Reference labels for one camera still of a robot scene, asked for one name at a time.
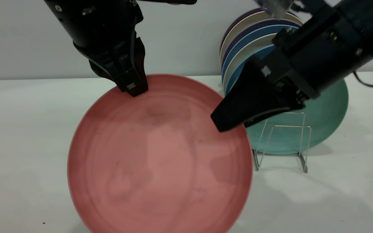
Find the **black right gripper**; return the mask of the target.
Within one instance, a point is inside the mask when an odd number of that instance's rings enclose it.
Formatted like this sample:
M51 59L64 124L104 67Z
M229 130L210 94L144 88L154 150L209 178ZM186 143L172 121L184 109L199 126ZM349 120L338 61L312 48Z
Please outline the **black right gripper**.
M219 132L304 109L296 90L316 99L373 59L373 6L305 6L302 11L311 13L311 19L297 31L280 31L273 39L273 84L258 56L246 60L236 83L211 114Z

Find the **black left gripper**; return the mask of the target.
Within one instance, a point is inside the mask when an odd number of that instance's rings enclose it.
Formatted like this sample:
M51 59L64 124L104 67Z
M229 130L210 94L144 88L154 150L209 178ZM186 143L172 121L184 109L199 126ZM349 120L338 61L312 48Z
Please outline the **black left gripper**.
M99 77L132 97L148 91L145 47L135 26L143 21L135 0L46 0L45 3Z

